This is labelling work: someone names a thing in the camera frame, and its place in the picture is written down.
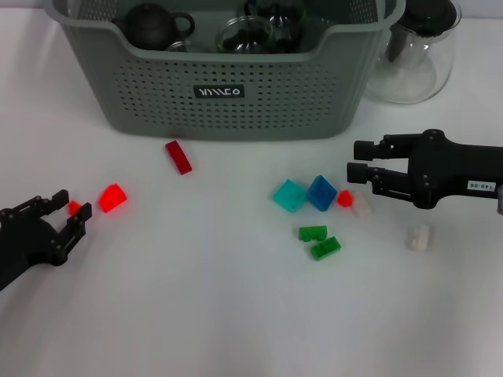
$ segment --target red block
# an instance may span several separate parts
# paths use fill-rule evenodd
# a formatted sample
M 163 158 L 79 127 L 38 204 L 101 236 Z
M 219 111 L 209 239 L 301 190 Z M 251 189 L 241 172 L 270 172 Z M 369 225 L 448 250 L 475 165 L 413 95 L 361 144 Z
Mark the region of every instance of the red block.
M 192 171 L 192 167 L 190 166 L 185 153 L 182 151 L 182 147 L 180 147 L 180 144 L 177 141 L 172 141 L 171 143 L 166 144 L 166 150 L 173 159 L 180 175 L 187 174 Z
M 351 207 L 353 205 L 351 192 L 349 190 L 342 191 L 337 198 L 337 203 L 343 208 Z
M 115 183 L 107 187 L 98 203 L 103 212 L 107 213 L 126 200 L 126 194 L 124 194 L 124 191 Z
M 70 216 L 75 216 L 77 214 L 77 211 L 80 209 L 81 205 L 78 204 L 76 201 L 72 200 L 68 204 L 68 213 Z

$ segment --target basket logo text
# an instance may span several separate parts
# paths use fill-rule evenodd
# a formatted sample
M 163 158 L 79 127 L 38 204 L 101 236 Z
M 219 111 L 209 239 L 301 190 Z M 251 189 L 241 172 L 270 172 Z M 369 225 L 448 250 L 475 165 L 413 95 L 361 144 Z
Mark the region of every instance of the basket logo text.
M 196 98 L 244 98 L 244 85 L 195 85 Z

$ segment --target black teapot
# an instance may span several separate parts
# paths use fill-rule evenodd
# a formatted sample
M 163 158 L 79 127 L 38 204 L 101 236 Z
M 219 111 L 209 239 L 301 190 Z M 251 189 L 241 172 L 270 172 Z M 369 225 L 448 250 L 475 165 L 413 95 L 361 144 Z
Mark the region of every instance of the black teapot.
M 179 17 L 190 22 L 188 30 L 178 30 L 175 19 Z M 135 6 L 124 19 L 114 19 L 112 22 L 124 33 L 131 45 L 157 51 L 164 51 L 196 29 L 196 23 L 188 13 L 169 13 L 162 6 L 153 3 Z

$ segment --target blue block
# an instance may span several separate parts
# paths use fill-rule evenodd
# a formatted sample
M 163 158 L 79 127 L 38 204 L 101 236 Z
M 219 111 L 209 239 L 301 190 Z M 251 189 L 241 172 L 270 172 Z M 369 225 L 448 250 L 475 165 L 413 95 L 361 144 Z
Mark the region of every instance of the blue block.
M 306 201 L 306 190 L 289 179 L 276 191 L 273 200 L 290 212 L 296 212 Z
M 337 191 L 330 185 L 322 175 L 314 179 L 313 184 L 307 190 L 307 198 L 321 211 L 326 211 L 337 196 Z

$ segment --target small red cube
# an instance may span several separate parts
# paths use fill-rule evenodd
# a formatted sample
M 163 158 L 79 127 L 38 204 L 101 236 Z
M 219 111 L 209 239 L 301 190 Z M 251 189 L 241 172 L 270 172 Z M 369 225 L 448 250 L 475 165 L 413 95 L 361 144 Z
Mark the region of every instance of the small red cube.
M 351 195 L 351 192 L 349 190 L 342 191 L 337 198 L 337 203 L 342 208 L 351 207 L 353 205 L 353 196 Z
M 190 162 L 187 160 L 182 147 L 177 141 L 172 141 L 171 143 L 166 144 L 166 150 L 173 159 L 174 164 L 180 172 L 180 175 L 187 174 L 188 172 L 192 171 Z
M 68 204 L 68 213 L 70 214 L 70 216 L 75 216 L 77 214 L 77 212 L 79 211 L 81 205 L 78 204 L 76 201 L 72 200 L 69 204 Z
M 98 203 L 100 204 L 100 208 L 103 212 L 107 213 L 119 206 L 121 203 L 124 203 L 126 200 L 126 194 L 119 185 L 115 183 L 114 185 L 107 187 L 105 192 L 103 192 L 103 195 L 101 195 Z

